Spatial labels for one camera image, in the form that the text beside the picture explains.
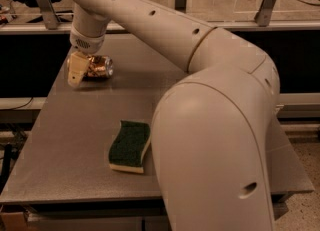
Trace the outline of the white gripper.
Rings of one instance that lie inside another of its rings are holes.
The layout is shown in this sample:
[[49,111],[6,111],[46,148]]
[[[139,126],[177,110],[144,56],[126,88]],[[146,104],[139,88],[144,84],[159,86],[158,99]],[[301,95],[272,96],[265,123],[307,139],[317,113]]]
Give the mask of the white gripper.
[[94,54],[102,47],[105,38],[104,30],[71,29],[70,42],[79,51],[73,52],[68,61],[68,83],[78,87],[89,67],[89,59],[85,54]]

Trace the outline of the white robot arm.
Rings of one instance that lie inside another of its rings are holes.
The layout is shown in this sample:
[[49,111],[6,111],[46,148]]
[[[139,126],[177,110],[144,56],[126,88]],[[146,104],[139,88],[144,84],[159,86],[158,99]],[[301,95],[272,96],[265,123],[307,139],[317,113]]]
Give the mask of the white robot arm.
[[159,101],[151,144],[172,231],[273,231],[267,131],[280,91],[260,48],[149,0],[73,0],[68,82],[115,21],[186,72]]

